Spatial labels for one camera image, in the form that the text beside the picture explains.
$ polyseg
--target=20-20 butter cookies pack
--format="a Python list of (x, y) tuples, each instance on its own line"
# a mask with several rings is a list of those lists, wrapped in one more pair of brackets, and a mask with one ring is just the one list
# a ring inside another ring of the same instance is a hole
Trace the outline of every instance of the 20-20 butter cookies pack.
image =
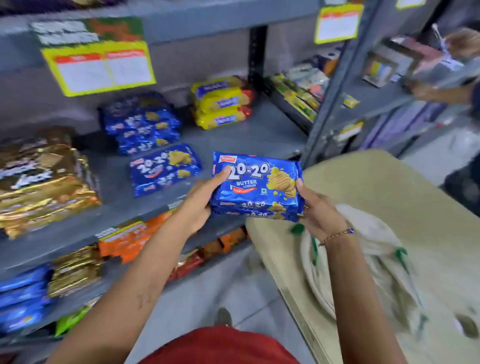
[(302, 178), (299, 162), (213, 152), (212, 174), (232, 171), (213, 193), (212, 212), (297, 221), (305, 201), (295, 181)]

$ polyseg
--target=shoe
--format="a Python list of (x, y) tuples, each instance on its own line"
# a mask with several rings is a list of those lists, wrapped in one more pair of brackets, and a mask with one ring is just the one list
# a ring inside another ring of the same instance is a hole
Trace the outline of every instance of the shoe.
[(232, 315), (228, 310), (224, 307), (220, 307), (218, 312), (216, 313), (216, 319), (214, 326), (227, 326), (232, 328)]

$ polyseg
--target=beaded bracelet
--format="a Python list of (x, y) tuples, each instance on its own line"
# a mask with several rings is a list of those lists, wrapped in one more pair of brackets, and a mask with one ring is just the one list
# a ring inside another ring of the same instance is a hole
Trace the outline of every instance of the beaded bracelet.
[(323, 245), (325, 245), (325, 242), (327, 240), (330, 240), (330, 239), (336, 238), (337, 236), (341, 236), (341, 235), (345, 235), (345, 234), (353, 234), (354, 232), (355, 232), (355, 230), (353, 230), (353, 229), (346, 229), (342, 232), (338, 232), (337, 234), (330, 235), (328, 238), (326, 238), (324, 241), (320, 242), (320, 244), (318, 244), (318, 245), (323, 246)]

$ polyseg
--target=cloth bag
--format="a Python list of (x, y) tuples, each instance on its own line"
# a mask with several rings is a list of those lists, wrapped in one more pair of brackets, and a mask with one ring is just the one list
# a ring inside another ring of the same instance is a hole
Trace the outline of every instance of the cloth bag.
[[(415, 272), (407, 251), (392, 229), (379, 218), (349, 205), (338, 204), (337, 210), (347, 219), (360, 241), (384, 312), (398, 332), (422, 338), (427, 317), (416, 287)], [(308, 283), (322, 308), (333, 318), (335, 307), (325, 247), (303, 232), (300, 256)]]

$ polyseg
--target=grey floor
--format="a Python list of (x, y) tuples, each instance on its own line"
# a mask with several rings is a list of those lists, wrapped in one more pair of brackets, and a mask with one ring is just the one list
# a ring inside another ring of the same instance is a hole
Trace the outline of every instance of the grey floor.
[(315, 363), (280, 292), (250, 244), (158, 300), (126, 364), (193, 329), (213, 324), (227, 308), (235, 328), (277, 339), (302, 364)]

